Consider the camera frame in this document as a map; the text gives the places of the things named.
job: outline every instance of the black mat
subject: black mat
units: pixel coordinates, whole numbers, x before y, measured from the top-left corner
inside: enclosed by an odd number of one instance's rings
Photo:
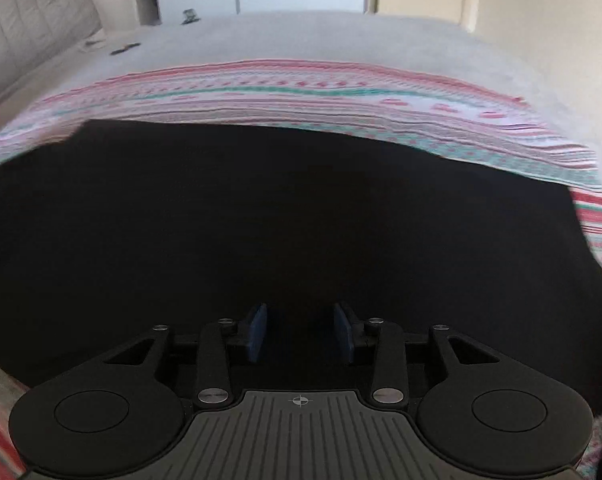
[[[602,412],[602,270],[563,186],[341,134],[116,121],[0,167],[0,365],[29,386],[264,301],[264,363],[318,388],[337,300],[450,324]]]

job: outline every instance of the tufted cushion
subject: tufted cushion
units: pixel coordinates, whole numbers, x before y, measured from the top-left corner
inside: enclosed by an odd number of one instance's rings
[[[0,0],[0,94],[100,28],[92,0]]]

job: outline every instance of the ribbed gray plate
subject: ribbed gray plate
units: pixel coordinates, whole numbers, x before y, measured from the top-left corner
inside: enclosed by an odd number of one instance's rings
[[[194,418],[164,457],[120,480],[478,480],[441,460],[399,413],[353,392],[248,392]],[[572,470],[554,480],[578,480]],[[27,480],[45,480],[39,474]]]

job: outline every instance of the striped blanket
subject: striped blanket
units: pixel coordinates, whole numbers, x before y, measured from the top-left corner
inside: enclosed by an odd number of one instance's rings
[[[602,266],[602,184],[594,153],[555,133],[521,97],[366,64],[250,60],[133,73],[45,98],[0,131],[0,163],[69,136],[91,118],[258,124],[405,144],[568,186]],[[23,389],[0,375],[0,479],[20,471],[7,417]],[[597,419],[580,471],[594,478]]]

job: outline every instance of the bed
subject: bed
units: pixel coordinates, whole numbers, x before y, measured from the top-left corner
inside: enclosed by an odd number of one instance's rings
[[[127,52],[110,52],[140,43]],[[0,165],[88,119],[301,128],[404,144],[567,186],[602,268],[602,153],[518,60],[436,20],[255,14],[77,44],[0,99]],[[22,471],[8,413],[25,386],[0,370],[0,479]],[[602,412],[579,466],[595,478]]]

